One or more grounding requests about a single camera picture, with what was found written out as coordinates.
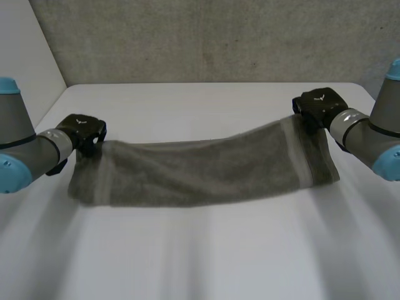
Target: table surface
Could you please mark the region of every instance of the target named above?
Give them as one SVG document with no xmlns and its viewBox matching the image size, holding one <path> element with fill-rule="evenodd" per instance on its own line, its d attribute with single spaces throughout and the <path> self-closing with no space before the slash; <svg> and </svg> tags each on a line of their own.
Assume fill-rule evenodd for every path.
<svg viewBox="0 0 400 300">
<path fill-rule="evenodd" d="M 291 99 L 351 83 L 97 84 L 67 89 L 37 132 L 71 113 L 107 122 L 107 139 L 225 138 L 292 114 Z M 0 197 L 1 299 L 398 299 L 400 184 L 329 138 L 341 180 L 238 204 L 81 207 L 58 176 Z"/>
</svg>

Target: light blue joint cap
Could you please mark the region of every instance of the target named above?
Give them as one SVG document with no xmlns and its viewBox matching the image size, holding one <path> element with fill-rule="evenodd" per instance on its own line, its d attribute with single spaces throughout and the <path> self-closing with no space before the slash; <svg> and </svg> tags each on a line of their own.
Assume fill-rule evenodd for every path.
<svg viewBox="0 0 400 300">
<path fill-rule="evenodd" d="M 392 62 L 389 71 L 386 73 L 386 78 L 400 81 L 400 58 Z"/>
<path fill-rule="evenodd" d="M 0 77 L 0 95 L 19 94 L 20 92 L 13 78 Z"/>
<path fill-rule="evenodd" d="M 0 193 L 18 192 L 32 183 L 28 167 L 15 157 L 0 154 Z"/>
<path fill-rule="evenodd" d="M 400 145 L 383 152 L 372 166 L 375 174 L 388 181 L 400 180 Z"/>
</svg>

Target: towel fold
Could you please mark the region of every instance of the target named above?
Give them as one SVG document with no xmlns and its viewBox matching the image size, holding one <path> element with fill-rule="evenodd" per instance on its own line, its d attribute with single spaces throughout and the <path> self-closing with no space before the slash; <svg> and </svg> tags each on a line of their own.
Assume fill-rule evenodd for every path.
<svg viewBox="0 0 400 300">
<path fill-rule="evenodd" d="M 191 207 L 262 199 L 339 180 L 326 134 L 293 115 L 224 139 L 106 141 L 77 153 L 69 195 L 91 206 Z"/>
</svg>

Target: towel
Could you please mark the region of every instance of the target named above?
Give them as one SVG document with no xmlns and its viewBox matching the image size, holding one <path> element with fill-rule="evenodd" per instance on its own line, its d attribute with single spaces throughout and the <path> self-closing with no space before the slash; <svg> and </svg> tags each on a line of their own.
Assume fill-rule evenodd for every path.
<svg viewBox="0 0 400 300">
<path fill-rule="evenodd" d="M 339 180 L 324 130 L 300 115 L 224 139 L 97 143 L 68 193 L 90 206 L 193 207 L 263 199 Z"/>
</svg>

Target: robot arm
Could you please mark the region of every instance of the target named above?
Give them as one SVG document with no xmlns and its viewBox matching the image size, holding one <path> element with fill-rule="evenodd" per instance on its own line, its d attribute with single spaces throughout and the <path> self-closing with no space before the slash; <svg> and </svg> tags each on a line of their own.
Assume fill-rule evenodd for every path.
<svg viewBox="0 0 400 300">
<path fill-rule="evenodd" d="M 106 123 L 72 114 L 54 129 L 36 134 L 15 81 L 0 77 L 0 193 L 15 193 L 43 174 L 61 172 L 77 149 L 94 154 L 94 140 L 103 141 Z"/>
<path fill-rule="evenodd" d="M 383 82 L 371 116 L 349 108 L 332 89 L 304 92 L 294 98 L 310 134 L 326 128 L 339 146 L 388 181 L 400 180 L 400 59 Z"/>
</svg>

